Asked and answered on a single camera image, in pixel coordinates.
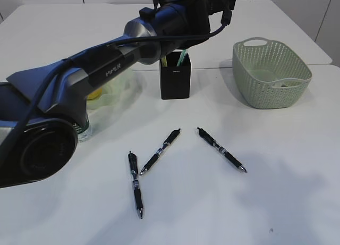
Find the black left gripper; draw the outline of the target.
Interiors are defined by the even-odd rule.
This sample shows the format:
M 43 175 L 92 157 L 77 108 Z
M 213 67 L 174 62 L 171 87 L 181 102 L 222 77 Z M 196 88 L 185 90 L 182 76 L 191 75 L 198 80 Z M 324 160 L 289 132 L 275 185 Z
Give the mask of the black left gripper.
M 206 0 L 208 15 L 213 15 L 224 10 L 233 11 L 236 0 Z

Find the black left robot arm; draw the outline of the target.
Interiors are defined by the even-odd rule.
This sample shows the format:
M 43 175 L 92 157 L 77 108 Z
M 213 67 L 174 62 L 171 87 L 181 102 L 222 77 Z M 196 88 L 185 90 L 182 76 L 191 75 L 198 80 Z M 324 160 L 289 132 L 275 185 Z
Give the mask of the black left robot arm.
M 231 22 L 236 0 L 152 0 L 122 36 L 1 83 L 1 187 L 46 179 L 70 160 L 87 130 L 87 96 L 135 63 L 150 65 L 215 35 L 209 17 Z

